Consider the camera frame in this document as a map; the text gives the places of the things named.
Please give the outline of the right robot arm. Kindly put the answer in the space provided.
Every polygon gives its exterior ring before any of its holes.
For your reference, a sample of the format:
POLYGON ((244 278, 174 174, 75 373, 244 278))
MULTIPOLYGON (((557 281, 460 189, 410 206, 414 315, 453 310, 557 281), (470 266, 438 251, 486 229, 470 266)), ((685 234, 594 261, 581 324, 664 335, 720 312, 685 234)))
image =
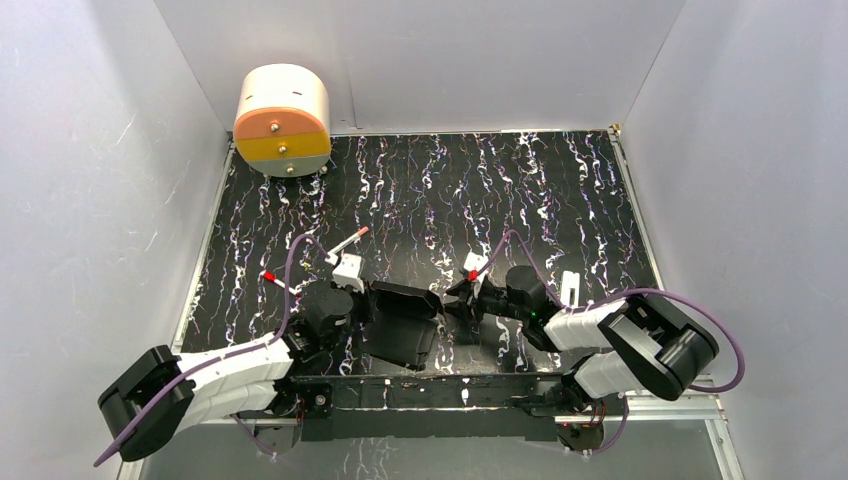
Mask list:
POLYGON ((555 302, 532 267, 516 266, 502 286, 471 270, 446 294, 451 299, 446 310, 455 318, 518 320, 524 337, 538 350, 592 349, 545 393, 513 399, 515 407, 531 415, 587 414, 603 398, 635 390, 674 401, 720 352, 705 328, 651 291, 570 310, 555 302))

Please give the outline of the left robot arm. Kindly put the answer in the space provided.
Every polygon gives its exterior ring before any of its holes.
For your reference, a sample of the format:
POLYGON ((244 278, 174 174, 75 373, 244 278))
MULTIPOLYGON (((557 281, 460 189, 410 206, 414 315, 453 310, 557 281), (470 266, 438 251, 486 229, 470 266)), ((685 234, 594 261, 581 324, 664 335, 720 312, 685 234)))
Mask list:
POLYGON ((321 369, 342 336, 364 317, 369 290, 323 285, 286 324, 252 341, 179 354, 166 345, 141 354, 98 397, 112 443, 96 459, 144 459, 176 434, 245 411, 286 416, 299 400, 290 375, 321 369))

